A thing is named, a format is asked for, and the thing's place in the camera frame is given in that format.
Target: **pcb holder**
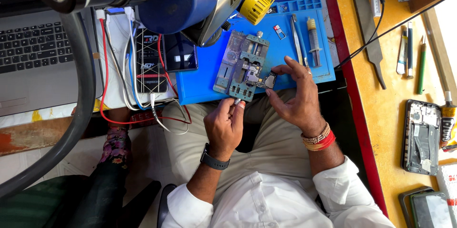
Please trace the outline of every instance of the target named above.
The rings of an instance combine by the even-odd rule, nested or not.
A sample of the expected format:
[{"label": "pcb holder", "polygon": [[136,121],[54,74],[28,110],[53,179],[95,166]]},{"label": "pcb holder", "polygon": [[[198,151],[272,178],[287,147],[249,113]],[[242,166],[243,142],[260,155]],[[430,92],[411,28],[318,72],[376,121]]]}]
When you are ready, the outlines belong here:
[{"label": "pcb holder", "polygon": [[251,102],[255,88],[273,88],[277,74],[270,72],[264,79],[260,72],[265,63],[270,42],[257,36],[232,31],[222,58],[213,90]]}]

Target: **man's left hand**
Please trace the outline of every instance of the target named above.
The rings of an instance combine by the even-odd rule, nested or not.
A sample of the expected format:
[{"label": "man's left hand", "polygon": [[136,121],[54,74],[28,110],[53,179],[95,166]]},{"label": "man's left hand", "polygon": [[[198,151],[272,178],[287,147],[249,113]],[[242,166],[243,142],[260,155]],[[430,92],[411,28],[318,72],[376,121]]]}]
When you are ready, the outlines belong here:
[{"label": "man's left hand", "polygon": [[234,98],[221,100],[218,108],[205,116],[206,133],[209,139],[209,155],[219,161],[230,159],[243,137],[243,114],[246,103],[234,105]]}]

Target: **laptop keyboard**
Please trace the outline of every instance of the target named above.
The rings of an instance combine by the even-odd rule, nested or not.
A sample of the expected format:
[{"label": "laptop keyboard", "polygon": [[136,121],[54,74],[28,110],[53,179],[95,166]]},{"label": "laptop keyboard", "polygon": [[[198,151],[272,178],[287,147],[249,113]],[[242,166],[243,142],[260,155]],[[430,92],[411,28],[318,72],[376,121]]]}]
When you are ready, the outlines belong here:
[{"label": "laptop keyboard", "polygon": [[60,21],[0,31],[0,74],[73,61]]}]

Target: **shirt sleeve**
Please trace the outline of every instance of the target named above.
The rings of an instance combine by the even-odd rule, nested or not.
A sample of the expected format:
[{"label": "shirt sleeve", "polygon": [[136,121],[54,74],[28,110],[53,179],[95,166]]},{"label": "shirt sleeve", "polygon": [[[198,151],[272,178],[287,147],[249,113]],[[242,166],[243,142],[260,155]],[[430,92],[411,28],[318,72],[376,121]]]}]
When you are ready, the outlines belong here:
[{"label": "shirt sleeve", "polygon": [[213,205],[197,199],[182,184],[167,197],[168,215],[163,227],[206,228],[213,215]]},{"label": "shirt sleeve", "polygon": [[345,156],[342,165],[313,177],[328,218],[335,228],[395,227],[382,214],[357,176],[359,169]]}]

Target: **bracelet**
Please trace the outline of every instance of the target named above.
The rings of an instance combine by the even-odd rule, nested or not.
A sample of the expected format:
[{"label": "bracelet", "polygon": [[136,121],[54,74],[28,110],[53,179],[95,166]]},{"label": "bracelet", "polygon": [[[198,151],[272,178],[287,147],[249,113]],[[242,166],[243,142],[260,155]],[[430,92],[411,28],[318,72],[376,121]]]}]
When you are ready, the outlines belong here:
[{"label": "bracelet", "polygon": [[334,141],[335,135],[328,123],[325,123],[325,128],[322,133],[315,138],[306,138],[303,133],[301,135],[305,147],[311,151],[319,151],[328,148]]}]

